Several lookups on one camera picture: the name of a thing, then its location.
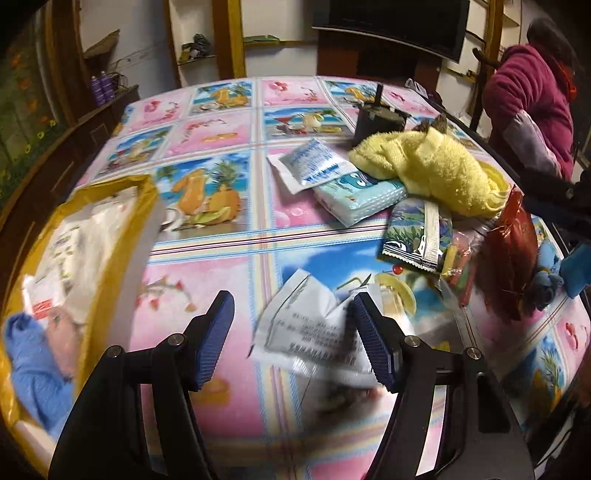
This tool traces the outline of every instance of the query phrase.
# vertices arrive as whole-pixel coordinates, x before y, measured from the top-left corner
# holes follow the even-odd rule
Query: pink jacket
[[[492,120],[490,144],[510,163],[523,164],[506,142],[505,131],[523,111],[539,127],[546,147],[556,156],[562,176],[570,180],[573,118],[568,86],[558,63],[532,45],[507,49],[501,66],[486,84],[482,102]]]

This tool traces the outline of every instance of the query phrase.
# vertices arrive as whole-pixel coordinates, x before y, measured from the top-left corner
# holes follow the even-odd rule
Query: wooden cabinet
[[[37,235],[109,139],[125,105],[136,100],[137,85],[83,116],[37,160],[7,201],[0,214],[2,309]]]

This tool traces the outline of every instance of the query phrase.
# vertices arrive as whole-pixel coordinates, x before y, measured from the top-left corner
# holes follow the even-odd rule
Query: white wall
[[[317,38],[312,30],[311,0],[242,0],[242,29],[245,37],[274,35],[281,40]],[[297,48],[253,48],[245,52],[249,77],[271,75],[315,75],[316,46]]]
[[[534,0],[506,0],[503,32],[501,36],[502,50],[518,43],[527,43],[527,28],[534,18],[547,16],[545,12],[534,2]],[[468,16],[467,30],[470,30],[480,37],[484,37],[486,28],[486,8],[477,0],[470,0],[470,11]],[[478,62],[472,54],[472,48],[481,48],[483,45],[467,35],[462,56],[459,63],[444,61],[444,66],[459,73],[466,73],[468,70],[476,72]],[[443,71],[439,76],[437,91],[443,99],[443,105],[464,123],[470,123],[470,116],[467,114],[469,102],[472,97],[473,83]],[[492,130],[491,120],[486,113],[483,113],[478,131],[483,137],[490,135]]]
[[[182,45],[191,43],[196,33],[205,35],[214,50],[212,0],[170,0],[170,17],[173,25],[174,49],[180,57]],[[216,59],[204,59],[181,65],[178,68],[182,86],[209,83],[219,80]]]
[[[160,0],[80,0],[80,39],[85,50],[117,30],[119,43],[112,62],[117,71],[139,84],[146,98],[174,89],[166,25]]]
[[[523,18],[521,20],[521,41],[519,43],[527,43],[527,29],[531,23],[538,17],[550,18],[550,16],[534,0],[521,0],[521,2],[523,3]]]

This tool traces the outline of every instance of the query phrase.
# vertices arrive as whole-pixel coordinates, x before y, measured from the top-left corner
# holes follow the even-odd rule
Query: black container
[[[375,95],[375,101],[364,103],[359,107],[359,117],[355,127],[355,136],[353,137],[353,146],[356,147],[363,140],[373,134],[404,132],[408,113],[402,110],[390,110],[390,107],[382,103],[383,85],[378,85]]]

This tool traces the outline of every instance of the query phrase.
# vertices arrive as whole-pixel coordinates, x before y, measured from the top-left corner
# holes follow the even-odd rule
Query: white paper packet
[[[256,327],[250,357],[309,378],[354,388],[379,384],[348,305],[366,291],[383,312],[378,284],[350,292],[339,304],[335,294],[307,271],[298,270],[264,310]]]
[[[286,155],[269,155],[268,159],[292,194],[357,171],[349,160],[317,138]]]
[[[43,327],[50,308],[62,307],[84,327],[101,275],[137,199],[130,187],[71,215],[53,233],[35,276],[22,282],[24,310]]]

